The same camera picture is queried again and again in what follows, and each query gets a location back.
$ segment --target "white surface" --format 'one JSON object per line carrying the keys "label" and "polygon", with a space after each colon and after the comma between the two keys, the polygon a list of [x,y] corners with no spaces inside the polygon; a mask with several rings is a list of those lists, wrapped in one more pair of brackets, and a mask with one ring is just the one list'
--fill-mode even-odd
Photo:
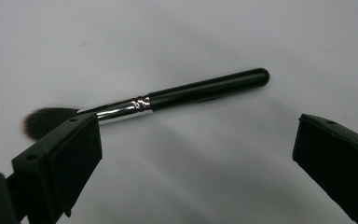
{"label": "white surface", "polygon": [[358,1],[0,1],[0,172],[36,108],[256,67],[266,88],[103,126],[59,223],[352,223],[291,153],[302,113],[358,132]]}

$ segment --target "makeup brush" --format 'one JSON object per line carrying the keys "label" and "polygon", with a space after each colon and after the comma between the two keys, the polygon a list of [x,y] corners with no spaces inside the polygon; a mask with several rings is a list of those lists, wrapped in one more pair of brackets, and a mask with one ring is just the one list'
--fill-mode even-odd
{"label": "makeup brush", "polygon": [[164,91],[155,91],[147,95],[89,109],[41,108],[25,118],[23,128],[27,136],[31,139],[39,140],[67,119],[80,114],[96,113],[100,124],[103,124],[152,113],[177,105],[232,95],[241,91],[265,86],[268,82],[269,72],[264,68],[257,68]]}

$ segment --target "brush bristles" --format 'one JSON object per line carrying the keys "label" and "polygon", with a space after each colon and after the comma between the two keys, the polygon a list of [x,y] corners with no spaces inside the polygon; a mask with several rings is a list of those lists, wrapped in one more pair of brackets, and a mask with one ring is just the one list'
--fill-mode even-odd
{"label": "brush bristles", "polygon": [[78,109],[47,107],[28,115],[23,123],[25,134],[37,141],[60,126],[64,121],[76,116]]}

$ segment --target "metal ferrule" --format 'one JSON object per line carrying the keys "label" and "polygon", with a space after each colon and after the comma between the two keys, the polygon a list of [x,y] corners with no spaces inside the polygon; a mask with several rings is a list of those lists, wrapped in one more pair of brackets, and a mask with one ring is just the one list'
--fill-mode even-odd
{"label": "metal ferrule", "polygon": [[81,109],[77,114],[96,113],[100,124],[129,119],[152,113],[148,95],[138,96],[107,105],[100,105],[89,109]]}

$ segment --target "brush handle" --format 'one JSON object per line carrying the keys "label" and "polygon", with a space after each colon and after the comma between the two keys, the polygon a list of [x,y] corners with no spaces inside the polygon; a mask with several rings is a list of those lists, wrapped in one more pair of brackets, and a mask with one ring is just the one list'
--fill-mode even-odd
{"label": "brush handle", "polygon": [[176,105],[232,95],[240,91],[265,86],[268,82],[269,72],[264,68],[257,68],[164,91],[155,91],[148,95],[153,111],[159,111]]}

